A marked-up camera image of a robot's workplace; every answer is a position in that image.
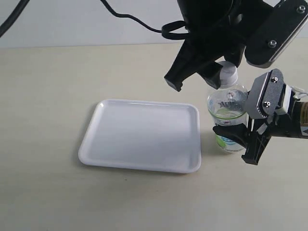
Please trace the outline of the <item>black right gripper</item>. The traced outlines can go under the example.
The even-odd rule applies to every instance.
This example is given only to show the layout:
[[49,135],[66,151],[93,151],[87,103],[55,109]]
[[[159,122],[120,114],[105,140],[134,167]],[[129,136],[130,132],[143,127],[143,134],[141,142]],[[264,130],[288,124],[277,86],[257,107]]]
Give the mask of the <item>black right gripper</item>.
[[308,102],[291,100],[286,114],[274,114],[271,122],[249,119],[248,124],[248,127],[243,123],[215,125],[213,131],[244,147],[246,151],[242,159],[247,164],[257,165],[272,137],[308,138]]

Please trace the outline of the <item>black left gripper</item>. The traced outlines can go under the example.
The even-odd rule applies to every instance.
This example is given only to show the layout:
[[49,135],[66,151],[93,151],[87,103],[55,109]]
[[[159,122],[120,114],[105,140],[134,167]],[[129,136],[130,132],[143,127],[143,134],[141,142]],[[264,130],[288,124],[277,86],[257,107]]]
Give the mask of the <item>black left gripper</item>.
[[185,79],[199,74],[214,89],[221,87],[224,57],[238,67],[248,39],[273,11],[263,0],[179,0],[183,20],[164,26],[164,37],[183,40],[167,84],[180,91]]

